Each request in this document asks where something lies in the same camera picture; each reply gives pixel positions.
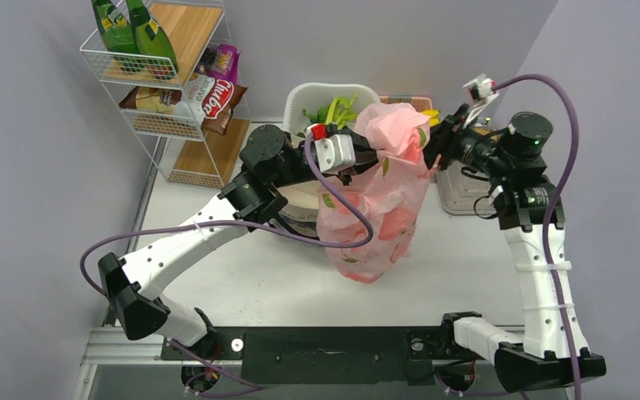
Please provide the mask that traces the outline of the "pink plastic grocery bag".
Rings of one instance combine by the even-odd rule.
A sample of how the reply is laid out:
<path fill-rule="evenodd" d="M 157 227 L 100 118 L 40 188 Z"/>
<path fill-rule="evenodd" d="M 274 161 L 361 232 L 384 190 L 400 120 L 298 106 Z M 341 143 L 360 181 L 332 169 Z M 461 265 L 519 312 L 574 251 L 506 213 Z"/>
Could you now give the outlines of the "pink plastic grocery bag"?
<path fill-rule="evenodd" d="M 344 277 L 373 283 L 409 253 L 419 211 L 430 183 L 423 149 L 428 143 L 429 116 L 406 103 L 375 103 L 359 113 L 354 132 L 377 152 L 377 165 L 352 177 L 349 186 L 330 183 L 371 223 L 368 230 L 324 187 L 317 191 L 317 234 L 329 243 L 344 243 L 326 253 Z"/>

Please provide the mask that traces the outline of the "beige canvas tote bag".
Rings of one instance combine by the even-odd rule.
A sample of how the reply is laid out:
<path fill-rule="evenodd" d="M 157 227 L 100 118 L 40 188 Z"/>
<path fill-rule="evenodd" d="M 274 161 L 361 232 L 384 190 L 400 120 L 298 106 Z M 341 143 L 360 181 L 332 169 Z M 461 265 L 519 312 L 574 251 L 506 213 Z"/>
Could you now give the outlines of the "beige canvas tote bag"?
<path fill-rule="evenodd" d="M 287 205 L 268 224 L 274 228 L 318 240 L 318 190 L 320 183 L 303 182 L 279 187 L 278 192 L 287 199 Z"/>

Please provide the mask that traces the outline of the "yellow snack packet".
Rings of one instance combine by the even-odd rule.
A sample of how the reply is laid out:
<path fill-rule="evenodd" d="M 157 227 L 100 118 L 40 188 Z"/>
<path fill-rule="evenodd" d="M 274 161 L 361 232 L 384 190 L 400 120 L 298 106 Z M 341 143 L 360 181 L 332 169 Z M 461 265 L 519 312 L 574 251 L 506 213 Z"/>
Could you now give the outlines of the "yellow snack packet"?
<path fill-rule="evenodd" d="M 181 89 L 135 87 L 118 106 L 139 132 L 200 140 L 204 133 L 226 134 L 247 90 L 194 73 Z"/>

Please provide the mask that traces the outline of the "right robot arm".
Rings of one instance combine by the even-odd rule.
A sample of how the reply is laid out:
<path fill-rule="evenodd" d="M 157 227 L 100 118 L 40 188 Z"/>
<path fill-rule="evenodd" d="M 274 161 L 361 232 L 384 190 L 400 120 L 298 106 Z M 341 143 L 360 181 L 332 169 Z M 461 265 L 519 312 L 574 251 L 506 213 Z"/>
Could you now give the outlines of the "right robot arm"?
<path fill-rule="evenodd" d="M 481 173 L 487 199 L 510 248 L 522 301 L 524 331 L 508 332 L 477 312 L 452 312 L 437 344 L 450 358 L 469 351 L 489 361 L 509 393 L 565 388 L 605 375 L 579 327 L 564 256 L 565 216 L 546 175 L 542 150 L 552 124 L 535 112 L 518 112 L 500 130 L 481 134 L 468 105 L 430 130 L 424 150 L 440 169 L 452 163 Z"/>

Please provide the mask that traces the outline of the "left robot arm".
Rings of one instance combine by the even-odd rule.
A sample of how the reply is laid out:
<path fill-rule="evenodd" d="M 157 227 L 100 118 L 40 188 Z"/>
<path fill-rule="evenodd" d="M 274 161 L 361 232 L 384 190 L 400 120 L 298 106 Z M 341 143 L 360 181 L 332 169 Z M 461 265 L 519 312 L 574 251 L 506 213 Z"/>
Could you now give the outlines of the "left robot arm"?
<path fill-rule="evenodd" d="M 365 227 L 362 239 L 322 242 L 325 248 L 357 248 L 371 241 L 368 219 L 331 187 L 327 175 L 344 183 L 378 163 L 369 141 L 350 128 L 314 124 L 300 146 L 281 128 L 256 127 L 240 152 L 240 173 L 220 193 L 182 225 L 159 228 L 160 239 L 144 249 L 118 256 L 109 253 L 97 262 L 102 290 L 127 339 L 153 334 L 182 344 L 194 358 L 205 358 L 215 347 L 214 328 L 205 313 L 164 297 L 165 288 L 198 261 L 251 231 L 271 232 L 268 221 L 287 206 L 280 188 L 318 180 Z"/>

